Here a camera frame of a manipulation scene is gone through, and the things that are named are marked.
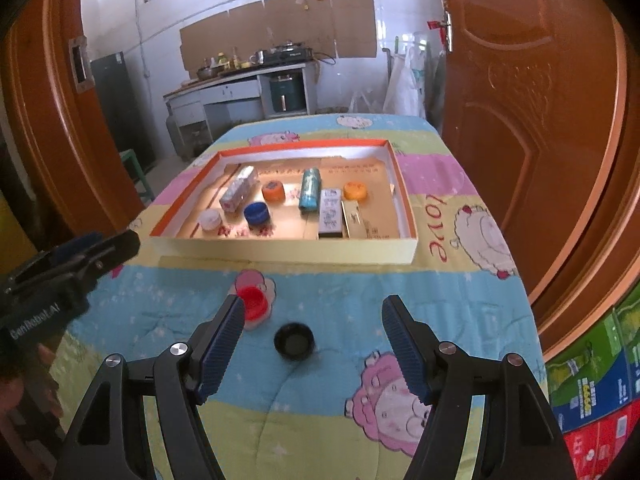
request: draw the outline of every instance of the red bottle cap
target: red bottle cap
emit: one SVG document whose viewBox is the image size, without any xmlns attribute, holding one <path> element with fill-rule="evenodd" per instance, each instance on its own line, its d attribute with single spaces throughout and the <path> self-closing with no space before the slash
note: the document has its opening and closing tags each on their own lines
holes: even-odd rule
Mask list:
<svg viewBox="0 0 640 480">
<path fill-rule="evenodd" d="M 255 321 L 267 313 L 267 297 L 258 287 L 244 286 L 236 290 L 236 295 L 244 301 L 245 321 Z"/>
</svg>

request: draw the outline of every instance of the white bottle cap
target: white bottle cap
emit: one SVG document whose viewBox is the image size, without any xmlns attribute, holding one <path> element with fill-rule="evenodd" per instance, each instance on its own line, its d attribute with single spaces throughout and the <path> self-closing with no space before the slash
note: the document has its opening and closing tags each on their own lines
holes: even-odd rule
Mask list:
<svg viewBox="0 0 640 480">
<path fill-rule="evenodd" d="M 222 224 L 222 216 L 216 209 L 205 209 L 198 215 L 198 223 L 205 231 L 213 231 Z"/>
</svg>

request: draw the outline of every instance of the door handle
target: door handle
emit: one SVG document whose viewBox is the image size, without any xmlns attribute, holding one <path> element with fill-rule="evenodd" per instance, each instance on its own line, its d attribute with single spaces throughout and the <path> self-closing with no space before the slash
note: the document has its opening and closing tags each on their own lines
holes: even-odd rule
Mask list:
<svg viewBox="0 0 640 480">
<path fill-rule="evenodd" d="M 451 22 L 451 13 L 446 9 L 442 27 L 445 29 L 445 48 L 447 52 L 453 52 L 453 23 Z"/>
<path fill-rule="evenodd" d="M 69 59 L 76 91 L 82 93 L 93 88 L 95 82 L 91 72 L 91 62 L 89 62 L 89 55 L 87 54 L 85 36 L 78 36 L 69 40 Z"/>
<path fill-rule="evenodd" d="M 427 22 L 429 30 L 440 29 L 440 41 L 447 52 L 453 51 L 453 24 L 451 23 L 451 13 L 445 8 L 444 19 L 441 22 Z"/>
</svg>

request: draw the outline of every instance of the blue gripper pad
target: blue gripper pad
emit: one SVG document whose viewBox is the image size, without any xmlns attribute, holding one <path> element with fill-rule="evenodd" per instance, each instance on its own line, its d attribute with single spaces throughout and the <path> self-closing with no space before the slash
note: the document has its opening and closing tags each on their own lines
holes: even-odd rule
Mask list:
<svg viewBox="0 0 640 480">
<path fill-rule="evenodd" d="M 194 391 L 198 404 L 203 404 L 207 397 L 218 391 L 243 328 L 244 303 L 236 301 L 222 320 L 202 359 L 200 384 Z"/>
<path fill-rule="evenodd" d="M 382 325 L 391 343 L 391 348 L 396 354 L 396 359 L 398 359 L 402 376 L 409 391 L 418 397 L 420 402 L 425 404 L 430 394 L 426 381 L 427 365 L 407 328 L 408 323 L 413 324 L 416 322 L 400 298 L 397 296 L 396 298 L 395 300 L 390 296 L 383 301 Z"/>
<path fill-rule="evenodd" d="M 93 231 L 55 247 L 51 251 L 50 256 L 51 267 L 68 262 L 73 256 L 76 256 L 76 254 L 82 253 L 101 241 L 102 235 L 99 232 Z"/>
</svg>

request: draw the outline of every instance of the cabinet drawer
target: cabinet drawer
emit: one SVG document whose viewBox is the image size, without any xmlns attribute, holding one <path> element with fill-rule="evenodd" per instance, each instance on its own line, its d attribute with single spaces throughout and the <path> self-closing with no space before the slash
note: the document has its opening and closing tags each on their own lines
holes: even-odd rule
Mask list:
<svg viewBox="0 0 640 480">
<path fill-rule="evenodd" d="M 201 103 L 192 103 L 185 106 L 173 108 L 175 123 L 178 126 L 186 126 L 187 124 L 199 123 L 204 121 L 204 109 Z"/>
<path fill-rule="evenodd" d="M 260 97 L 260 87 L 257 79 L 229 83 L 228 85 L 211 86 L 200 90 L 200 101 L 206 105 L 254 97 Z"/>
<path fill-rule="evenodd" d="M 192 91 L 192 92 L 188 92 L 187 94 L 174 97 L 169 101 L 169 106 L 171 107 L 171 110 L 175 110 L 180 106 L 190 105 L 193 103 L 197 103 L 199 101 L 200 101 L 200 92 L 196 90 L 195 92 Z"/>
</svg>

